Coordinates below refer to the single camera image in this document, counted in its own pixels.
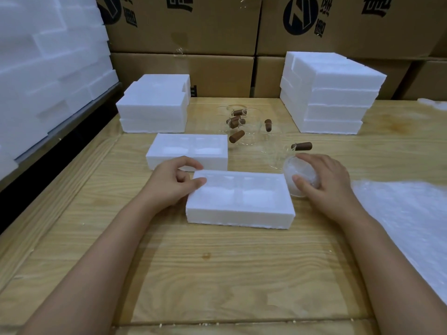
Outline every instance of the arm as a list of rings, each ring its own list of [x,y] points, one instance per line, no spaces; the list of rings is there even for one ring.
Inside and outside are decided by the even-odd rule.
[[[313,188],[293,176],[296,186],[338,223],[354,252],[382,334],[447,334],[447,305],[414,269],[351,189],[349,173],[327,155],[297,154],[321,179]]]
[[[184,165],[203,169],[185,156],[161,163],[19,334],[109,333],[127,271],[150,220],[206,182],[204,178],[191,180],[178,169]]]

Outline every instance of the wooden tabletop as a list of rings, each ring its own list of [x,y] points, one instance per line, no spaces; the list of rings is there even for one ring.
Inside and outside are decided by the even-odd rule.
[[[311,141],[353,180],[447,184],[446,112],[376,101],[356,136],[300,134],[280,99],[192,98],[186,132],[218,134],[224,104],[260,109],[281,143]],[[0,334],[24,324],[142,188],[154,137],[123,134],[114,118],[0,236]],[[262,149],[230,145],[228,169],[277,172]],[[293,204],[288,231],[188,224],[184,202],[159,214],[127,276],[116,334],[378,334],[343,234],[307,200]]]

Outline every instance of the forearm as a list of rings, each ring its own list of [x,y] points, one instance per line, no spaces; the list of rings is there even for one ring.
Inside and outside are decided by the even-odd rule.
[[[383,227],[362,216],[342,224],[382,334],[447,334],[447,306]]]
[[[130,263],[152,217],[138,197],[125,206],[20,334],[107,334]]]

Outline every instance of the circular black logo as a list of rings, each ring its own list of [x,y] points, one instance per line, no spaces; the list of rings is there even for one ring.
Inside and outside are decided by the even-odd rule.
[[[104,0],[104,3],[107,8],[97,3],[104,24],[118,22],[122,13],[120,0]]]
[[[284,28],[292,35],[301,35],[306,33],[314,25],[318,17],[318,1],[317,0],[296,0],[296,6],[301,10],[300,19],[293,9],[293,0],[290,0],[284,9],[282,22]]]

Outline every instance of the brown cardboard box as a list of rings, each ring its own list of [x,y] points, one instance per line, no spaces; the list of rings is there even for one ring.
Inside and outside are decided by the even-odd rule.
[[[193,96],[250,96],[253,57],[132,53],[110,57],[124,89],[143,74],[189,74]]]
[[[412,63],[394,99],[417,100],[419,98],[447,101],[447,60]]]
[[[410,61],[399,60],[355,60],[387,75],[377,96],[378,100],[391,99],[411,64]],[[265,56],[256,58],[254,97],[279,97],[281,92],[279,84],[281,82],[284,61],[284,57]]]
[[[112,52],[254,55],[261,0],[97,0]]]
[[[447,27],[446,12],[447,0],[263,0],[257,55],[424,57]]]
[[[447,57],[447,30],[441,36],[430,56]]]

